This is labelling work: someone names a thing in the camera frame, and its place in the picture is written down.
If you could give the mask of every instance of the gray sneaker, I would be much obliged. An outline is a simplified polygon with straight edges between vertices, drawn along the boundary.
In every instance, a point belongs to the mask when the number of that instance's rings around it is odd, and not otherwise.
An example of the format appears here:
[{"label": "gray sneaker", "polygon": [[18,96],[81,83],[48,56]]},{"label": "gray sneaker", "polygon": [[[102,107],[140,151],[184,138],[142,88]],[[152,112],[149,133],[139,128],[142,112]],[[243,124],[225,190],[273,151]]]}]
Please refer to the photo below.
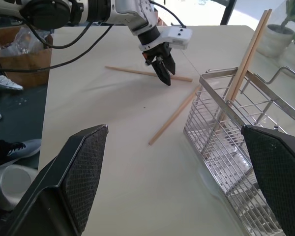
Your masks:
[{"label": "gray sneaker", "polygon": [[40,151],[41,139],[28,140],[22,143],[12,143],[9,147],[8,157],[26,158]]}]

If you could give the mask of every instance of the dark floor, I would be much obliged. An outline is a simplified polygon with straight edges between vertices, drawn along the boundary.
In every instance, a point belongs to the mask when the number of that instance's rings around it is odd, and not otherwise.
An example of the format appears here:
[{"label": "dark floor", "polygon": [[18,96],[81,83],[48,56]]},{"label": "dark floor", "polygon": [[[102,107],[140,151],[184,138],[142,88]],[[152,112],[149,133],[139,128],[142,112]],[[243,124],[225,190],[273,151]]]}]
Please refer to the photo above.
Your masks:
[{"label": "dark floor", "polygon": [[[9,19],[0,18],[0,27],[11,26]],[[0,91],[0,139],[22,142],[41,139],[45,113],[47,86],[38,86],[22,92]],[[38,168],[39,153],[17,162]]]}]

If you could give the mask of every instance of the white table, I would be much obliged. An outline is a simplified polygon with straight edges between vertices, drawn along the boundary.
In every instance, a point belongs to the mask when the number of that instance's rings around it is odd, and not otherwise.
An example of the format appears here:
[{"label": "white table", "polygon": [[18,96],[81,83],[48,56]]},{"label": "white table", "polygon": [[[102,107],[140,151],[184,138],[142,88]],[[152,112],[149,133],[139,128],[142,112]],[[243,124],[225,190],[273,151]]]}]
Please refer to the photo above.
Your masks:
[{"label": "white table", "polygon": [[[188,49],[172,51],[177,74],[194,78],[192,83],[172,81],[168,87],[158,78],[105,69],[111,65],[152,71],[144,65],[138,39],[126,27],[113,27],[89,54],[51,71],[39,168],[58,154],[72,134],[98,124],[108,124],[110,131],[84,236],[243,235],[233,211],[225,207],[228,203],[214,197],[199,175],[207,170],[182,133],[189,109],[153,146],[148,145],[199,83],[199,74],[238,66],[253,34],[245,26],[192,29]],[[59,29],[54,42],[66,44],[81,30]],[[105,30],[93,27],[73,47],[53,50],[52,64],[77,56]],[[260,63],[254,62],[252,71],[262,68],[260,74],[272,76],[277,70],[264,69]],[[295,80],[286,79],[278,78],[273,86],[295,105]],[[288,86],[290,94],[282,86]]]}]

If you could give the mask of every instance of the metal wire basket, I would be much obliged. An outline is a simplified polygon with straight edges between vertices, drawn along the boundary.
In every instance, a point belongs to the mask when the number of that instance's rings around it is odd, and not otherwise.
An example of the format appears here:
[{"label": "metal wire basket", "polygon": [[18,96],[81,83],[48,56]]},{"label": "metal wire basket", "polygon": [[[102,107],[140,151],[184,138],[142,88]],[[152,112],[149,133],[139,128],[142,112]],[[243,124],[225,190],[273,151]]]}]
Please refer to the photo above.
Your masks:
[{"label": "metal wire basket", "polygon": [[247,72],[234,102],[225,101],[225,96],[237,68],[207,71],[200,77],[203,88],[184,128],[195,152],[254,236],[283,235],[283,231],[258,186],[240,129],[253,124],[295,136],[295,109],[266,86],[284,70],[294,73],[282,67],[269,82]]}]

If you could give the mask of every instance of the wooden chopstick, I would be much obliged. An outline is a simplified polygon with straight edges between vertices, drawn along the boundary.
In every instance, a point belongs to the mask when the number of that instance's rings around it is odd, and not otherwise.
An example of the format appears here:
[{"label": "wooden chopstick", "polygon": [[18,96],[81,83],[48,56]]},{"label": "wooden chopstick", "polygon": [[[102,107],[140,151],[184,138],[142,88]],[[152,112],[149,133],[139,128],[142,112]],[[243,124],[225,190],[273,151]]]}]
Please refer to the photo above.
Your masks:
[{"label": "wooden chopstick", "polygon": [[[135,73],[135,74],[141,74],[141,75],[150,75],[150,76],[158,77],[157,74],[153,73],[153,72],[140,71],[140,70],[130,70],[130,69],[121,68],[121,67],[114,67],[114,66],[105,66],[105,68],[111,69],[111,70],[118,70],[118,71],[124,71],[124,72],[129,72],[129,73]],[[192,82],[191,78],[184,77],[184,76],[172,75],[171,78],[173,80],[181,80],[181,81]]]},{"label": "wooden chopstick", "polygon": [[153,145],[155,141],[164,133],[164,131],[170,126],[171,123],[179,116],[179,114],[185,109],[185,107],[193,100],[196,92],[199,91],[201,86],[197,86],[192,93],[183,101],[183,103],[178,107],[175,113],[166,121],[166,123],[160,128],[160,130],[153,136],[153,138],[149,141],[149,145]]},{"label": "wooden chopstick", "polygon": [[271,15],[271,12],[272,12],[272,9],[264,11],[264,13],[259,21],[259,24],[256,28],[256,31],[255,31],[254,35],[252,36],[252,39],[249,43],[246,54],[243,57],[241,64],[238,68],[238,71],[235,74],[232,84],[226,94],[225,101],[228,101],[228,100],[234,101],[235,100],[237,93],[239,91],[239,88],[242,84],[242,81],[247,73],[248,68],[249,68],[249,64],[250,64],[253,56],[255,55],[257,46],[261,40],[261,37],[263,35],[264,29],[266,27],[266,23]]}]

